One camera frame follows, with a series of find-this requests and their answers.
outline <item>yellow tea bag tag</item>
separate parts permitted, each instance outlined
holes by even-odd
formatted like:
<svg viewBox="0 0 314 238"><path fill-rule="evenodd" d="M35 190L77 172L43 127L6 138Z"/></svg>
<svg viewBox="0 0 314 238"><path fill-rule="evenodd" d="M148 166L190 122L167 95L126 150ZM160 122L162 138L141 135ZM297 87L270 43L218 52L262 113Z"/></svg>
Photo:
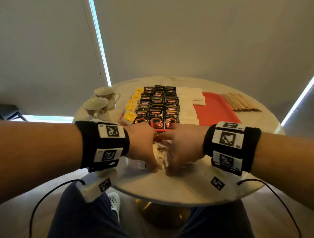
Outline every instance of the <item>yellow tea bag tag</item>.
<svg viewBox="0 0 314 238"><path fill-rule="evenodd" d="M127 103L130 103L130 104L137 104L137 99L130 99Z"/></svg>
<svg viewBox="0 0 314 238"><path fill-rule="evenodd" d="M127 111L135 111L135 104L127 103L125 105L125 110L127 110Z"/></svg>
<svg viewBox="0 0 314 238"><path fill-rule="evenodd" d="M140 93L135 93L132 95L132 99L140 100L141 99L141 94Z"/></svg>
<svg viewBox="0 0 314 238"><path fill-rule="evenodd" d="M137 87L135 93L142 93L144 92L144 87Z"/></svg>
<svg viewBox="0 0 314 238"><path fill-rule="evenodd" d="M125 114L124 114L124 118L125 120L129 121L129 122L133 122L134 119L136 118L136 113L134 112L131 112L131 111L127 111Z"/></svg>

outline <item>white marble tabletop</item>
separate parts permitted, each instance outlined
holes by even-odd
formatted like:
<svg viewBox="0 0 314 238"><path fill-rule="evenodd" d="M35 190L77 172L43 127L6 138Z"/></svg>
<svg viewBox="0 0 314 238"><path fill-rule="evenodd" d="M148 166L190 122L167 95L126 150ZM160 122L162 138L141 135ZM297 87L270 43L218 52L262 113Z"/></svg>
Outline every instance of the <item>white marble tabletop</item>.
<svg viewBox="0 0 314 238"><path fill-rule="evenodd" d="M155 76L132 79L113 85L116 92L121 93L121 98L116 104L117 109L110 111L112 121L118 122L127 100L130 99L137 86L154 85L202 88L203 92L218 94L241 93L262 111L236 112L242 123L250 127L258 127L263 132L284 134L275 116L252 97L223 84L190 77ZM90 119L82 107L79 108L74 117L74 121ZM157 173L140 170L137 168L137 161L124 157L120 159L116 170L119 178L113 184L115 189L136 198L165 205L206 206L226 203L243 198L263 186L262 183L255 181L246 182L240 186L236 185L239 180L256 177L246 172L243 173L242 177L239 177L215 168L211 166L209 156L205 156L193 165L186 166L177 176L173 177L168 177L165 170L159 170ZM220 191L211 184L214 177L225 184Z"/></svg>

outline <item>white porcelain cup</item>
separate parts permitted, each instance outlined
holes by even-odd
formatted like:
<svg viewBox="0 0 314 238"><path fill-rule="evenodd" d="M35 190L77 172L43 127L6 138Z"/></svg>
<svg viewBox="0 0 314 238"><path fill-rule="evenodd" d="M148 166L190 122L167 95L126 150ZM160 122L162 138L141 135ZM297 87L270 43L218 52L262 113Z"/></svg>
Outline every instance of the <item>white porcelain cup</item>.
<svg viewBox="0 0 314 238"><path fill-rule="evenodd" d="M91 98L83 103L88 115L103 121L110 121L108 100L106 98Z"/></svg>
<svg viewBox="0 0 314 238"><path fill-rule="evenodd" d="M98 98L106 98L108 99L108 109L112 110L115 108L116 102L120 99L121 94L115 93L115 90L112 87L101 87L94 90L94 94Z"/></svg>

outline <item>wire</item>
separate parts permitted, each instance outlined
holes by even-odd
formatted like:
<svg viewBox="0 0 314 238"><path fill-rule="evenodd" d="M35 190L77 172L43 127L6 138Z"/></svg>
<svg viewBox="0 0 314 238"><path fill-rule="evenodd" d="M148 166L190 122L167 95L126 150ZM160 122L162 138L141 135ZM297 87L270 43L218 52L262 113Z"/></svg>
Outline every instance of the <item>wire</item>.
<svg viewBox="0 0 314 238"><path fill-rule="evenodd" d="M53 190L51 190L50 192L48 192L45 196L42 197L42 199L36 204L33 212L32 212L32 215L30 216L30 230L29 230L29 236L30 238L32 238L32 227L33 227L33 219L34 219L34 215L35 215L35 212L39 206L39 204L49 195L51 194L53 191L55 191L56 189L60 188L61 186L67 184L67 183L72 183L72 182L81 182L83 185L85 185L86 183L84 182L84 180L82 179L73 179L73 180L70 180L70 181L67 181L63 184L60 184L59 186L55 187Z"/></svg>
<svg viewBox="0 0 314 238"><path fill-rule="evenodd" d="M301 231L300 231L300 229L299 229L297 223L295 222L295 220L294 220L294 218L293 218L291 212L290 212L289 209L287 208L286 204L281 200L281 198L275 193L275 191L272 190L272 188L271 188L267 183L265 183L263 180L259 180L259 179L244 179L244 180L241 180L241 181L237 182L237 185L240 185L240 184L242 184L242 183L244 183L244 182L246 182L246 181L257 181L257 182L261 182L261 183L263 183L265 186L267 186L267 187L275 194L275 196L281 201L281 203L284 205L284 207L286 208L287 212L289 213L289 215L290 215L290 217L291 217L293 223L295 224L295 227L296 227L297 230L298 230L299 238L302 238Z"/></svg>

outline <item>red tray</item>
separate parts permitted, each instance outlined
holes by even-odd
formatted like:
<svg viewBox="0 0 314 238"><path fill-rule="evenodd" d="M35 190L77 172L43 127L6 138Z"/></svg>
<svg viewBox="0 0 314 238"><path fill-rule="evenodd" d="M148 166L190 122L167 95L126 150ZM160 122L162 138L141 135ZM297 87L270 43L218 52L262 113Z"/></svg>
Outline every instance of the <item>red tray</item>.
<svg viewBox="0 0 314 238"><path fill-rule="evenodd" d="M235 122L241 123L235 115L232 108L224 98L216 93L203 92L205 96L205 106L194 105L200 126L211 126L218 122ZM168 131L170 129L156 129L156 131Z"/></svg>

